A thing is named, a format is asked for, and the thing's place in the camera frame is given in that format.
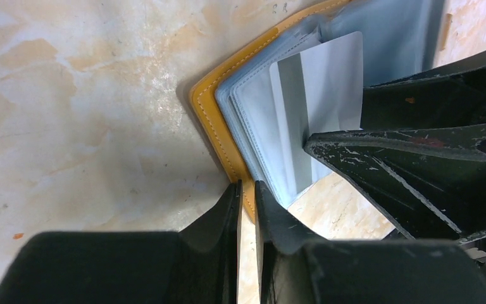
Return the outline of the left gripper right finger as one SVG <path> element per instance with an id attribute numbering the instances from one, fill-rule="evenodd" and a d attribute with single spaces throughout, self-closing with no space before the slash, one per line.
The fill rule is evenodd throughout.
<path id="1" fill-rule="evenodd" d="M 261 303 L 486 303 L 486 280 L 449 241 L 321 237 L 255 184 Z"/>

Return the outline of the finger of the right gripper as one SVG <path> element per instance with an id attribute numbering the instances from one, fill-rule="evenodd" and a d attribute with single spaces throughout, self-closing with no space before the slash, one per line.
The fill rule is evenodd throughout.
<path id="1" fill-rule="evenodd" d="M 363 90 L 362 129 L 438 129 L 484 123 L 486 51 Z"/>
<path id="2" fill-rule="evenodd" d="M 304 150 L 407 238 L 486 238 L 486 123 L 319 133 Z"/>

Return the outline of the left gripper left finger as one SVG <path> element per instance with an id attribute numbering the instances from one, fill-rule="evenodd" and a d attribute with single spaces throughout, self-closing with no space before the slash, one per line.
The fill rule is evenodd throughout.
<path id="1" fill-rule="evenodd" d="M 235 303 L 242 184 L 179 232 L 42 232 L 0 282 L 0 303 Z"/>

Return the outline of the thin white credit card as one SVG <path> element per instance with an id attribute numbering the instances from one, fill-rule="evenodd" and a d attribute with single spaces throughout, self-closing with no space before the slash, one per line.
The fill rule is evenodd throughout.
<path id="1" fill-rule="evenodd" d="M 352 32 L 285 55 L 268 70 L 278 127 L 273 178 L 286 204 L 330 173 L 303 149 L 311 134 L 358 130 L 363 100 L 363 35 Z"/>

